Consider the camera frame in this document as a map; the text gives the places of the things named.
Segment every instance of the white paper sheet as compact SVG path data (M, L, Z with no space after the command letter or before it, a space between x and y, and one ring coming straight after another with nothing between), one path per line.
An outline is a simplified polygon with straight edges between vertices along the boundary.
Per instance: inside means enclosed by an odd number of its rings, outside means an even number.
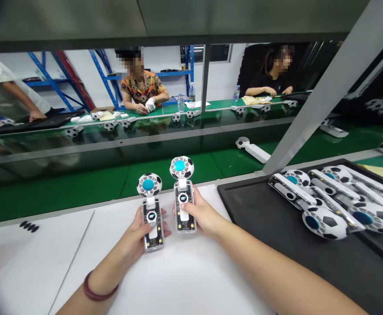
M33 221L33 234L0 227L0 315L49 313L93 213Z
M199 190L229 219L215 185ZM159 198L167 211L164 220L173 234L165 239L164 248L143 254L133 265L120 285L109 314L275 314L217 243L200 232L175 232L173 193L161 194ZM50 314L61 308L86 274L118 242L141 202L142 199L137 199L95 209Z
M194 106L190 105L190 102L184 102L184 104L189 108L189 109L194 109L194 108L199 108L201 107L201 101L197 101L194 103Z

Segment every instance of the white glove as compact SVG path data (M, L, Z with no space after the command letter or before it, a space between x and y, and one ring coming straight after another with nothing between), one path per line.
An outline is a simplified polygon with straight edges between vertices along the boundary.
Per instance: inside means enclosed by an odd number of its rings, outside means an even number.
M156 108L155 106L155 100L153 98L148 99L148 101L145 104L146 108L149 112L153 112Z

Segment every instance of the white wall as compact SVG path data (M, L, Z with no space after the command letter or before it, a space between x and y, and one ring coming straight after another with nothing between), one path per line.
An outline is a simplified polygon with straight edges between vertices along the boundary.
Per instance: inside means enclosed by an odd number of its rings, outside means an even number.
M41 54L37 54L37 58L41 61ZM0 61L20 79L38 76L35 73L37 66L26 52L0 53ZM57 71L59 69L60 67L52 54L47 52L46 70L52 79L60 79L60 74ZM69 95L75 100L80 101L76 92L69 83L59 83L58 86L63 93ZM58 96L58 94L51 87L33 87L33 89L46 101L48 101L53 108L57 109L66 107L66 104L64 104L60 96ZM69 100L69 102L72 106L79 106L71 100Z
M207 86L207 100L222 100L232 98L238 80L239 69L241 67L242 56L245 44L234 44L230 62L210 63L209 78ZM114 49L105 50L112 70L118 73L126 72L121 65L121 61L116 57ZM99 73L92 61L88 50L67 50L65 51L73 69L82 80L86 90L90 94L96 107L112 106L111 98L99 76ZM163 69L181 69L179 46L144 47L143 50L144 67L150 68L152 72L160 72ZM101 68L106 75L105 67L101 59L97 56ZM37 69L27 53L0 53L0 61L3 62L19 78L36 77ZM52 78L58 78L59 69L51 53L47 52L46 68ZM194 65L194 86L196 88L196 99L201 99L202 91L203 64ZM186 95L186 82L184 76L161 77L161 80L168 90L170 96L177 96L179 93ZM59 84L63 93L78 100L76 93L68 83ZM44 97L52 107L65 107L63 101L57 93L50 87L34 88Z

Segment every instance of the worker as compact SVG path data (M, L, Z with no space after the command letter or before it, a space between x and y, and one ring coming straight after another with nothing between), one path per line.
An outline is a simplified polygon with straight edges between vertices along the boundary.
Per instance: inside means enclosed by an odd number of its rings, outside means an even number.
M169 94L158 76L144 69L139 47L115 49L115 52L127 69L126 78L121 80L121 95L127 109L147 115L169 100Z
M0 114L29 122L55 115L57 111L0 62Z
M270 49L263 61L263 65L252 81L245 95L249 96L276 96L277 94L290 94L293 87L286 79L286 72L292 62L293 46L283 45L279 49Z
M199 230L219 244L278 314L367 314L330 283L226 220L203 199L196 186L193 188L195 204L182 203L180 208L196 218ZM155 226L154 222L142 224L139 207L118 243L85 278L57 315L107 314L112 304L111 296L128 269L144 252L143 237ZM166 230L165 222L163 227L165 236L171 234ZM205 305L204 301L194 303Z

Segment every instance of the plastic bottle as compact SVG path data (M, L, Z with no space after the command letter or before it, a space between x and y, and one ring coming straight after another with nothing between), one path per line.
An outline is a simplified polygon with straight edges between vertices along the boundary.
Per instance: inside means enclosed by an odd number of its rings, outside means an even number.
M190 96L191 108L194 108L194 105L196 104L196 89L194 88L194 82L190 82L190 91L188 95Z
M183 99L183 95L180 93L178 95L178 111L179 112L184 112L184 99Z
M236 86L236 90L234 92L234 97L232 98L232 100L236 102L238 101L238 98L239 98L239 85Z

